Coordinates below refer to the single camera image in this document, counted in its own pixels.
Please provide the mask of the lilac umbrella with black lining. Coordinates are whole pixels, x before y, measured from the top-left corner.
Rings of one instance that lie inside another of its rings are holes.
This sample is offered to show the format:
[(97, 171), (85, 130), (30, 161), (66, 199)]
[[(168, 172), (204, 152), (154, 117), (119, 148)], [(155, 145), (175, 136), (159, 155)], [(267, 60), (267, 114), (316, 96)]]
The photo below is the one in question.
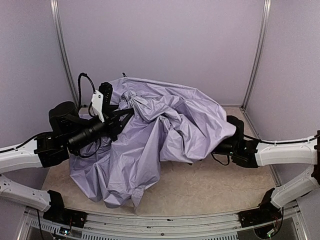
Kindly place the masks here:
[(137, 207), (161, 176), (161, 162), (205, 159), (236, 127), (200, 90), (170, 82), (123, 77), (111, 81), (111, 103), (134, 110), (116, 141), (103, 137), (71, 155), (69, 175), (93, 202)]

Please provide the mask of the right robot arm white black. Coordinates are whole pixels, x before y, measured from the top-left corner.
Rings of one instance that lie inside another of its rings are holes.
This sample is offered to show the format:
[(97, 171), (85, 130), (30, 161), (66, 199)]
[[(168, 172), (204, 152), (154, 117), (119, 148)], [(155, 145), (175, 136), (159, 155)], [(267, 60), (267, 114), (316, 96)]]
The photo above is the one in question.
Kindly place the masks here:
[(243, 168), (258, 168), (281, 164), (308, 164), (309, 167), (287, 183), (268, 190), (259, 209), (277, 212), (287, 203), (320, 187), (320, 135), (287, 141), (265, 141), (244, 134), (244, 123), (227, 116), (236, 127), (233, 136), (222, 141), (212, 155), (224, 155), (228, 162)]

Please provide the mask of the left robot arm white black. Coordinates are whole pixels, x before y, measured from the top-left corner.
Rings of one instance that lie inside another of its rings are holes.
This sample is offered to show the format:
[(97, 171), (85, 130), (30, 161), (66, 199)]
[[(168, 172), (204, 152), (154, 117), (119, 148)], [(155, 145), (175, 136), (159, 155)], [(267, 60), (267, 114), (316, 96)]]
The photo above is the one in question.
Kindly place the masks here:
[(71, 101), (60, 103), (49, 111), (52, 130), (38, 133), (23, 143), (0, 150), (0, 196), (44, 213), (63, 212), (65, 205), (59, 192), (42, 191), (11, 181), (5, 173), (28, 168), (49, 168), (80, 155), (85, 146), (108, 137), (118, 139), (134, 109), (103, 106), (98, 116), (84, 119)]

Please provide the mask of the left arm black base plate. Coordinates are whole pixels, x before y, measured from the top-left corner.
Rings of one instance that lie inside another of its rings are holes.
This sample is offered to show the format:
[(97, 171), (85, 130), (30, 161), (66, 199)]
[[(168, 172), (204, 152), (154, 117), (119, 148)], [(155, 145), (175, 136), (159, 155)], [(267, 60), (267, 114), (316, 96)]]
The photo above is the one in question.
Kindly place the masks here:
[(48, 211), (43, 213), (45, 220), (76, 228), (84, 227), (87, 216), (88, 214), (84, 211), (54, 206), (51, 206)]

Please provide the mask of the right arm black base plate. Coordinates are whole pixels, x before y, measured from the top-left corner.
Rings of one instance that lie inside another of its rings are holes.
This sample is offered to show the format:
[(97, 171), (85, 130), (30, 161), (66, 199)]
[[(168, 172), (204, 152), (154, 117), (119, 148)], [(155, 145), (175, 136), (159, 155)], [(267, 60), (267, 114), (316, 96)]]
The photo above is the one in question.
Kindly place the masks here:
[(280, 209), (255, 208), (238, 213), (242, 228), (256, 226), (281, 219), (283, 216)]

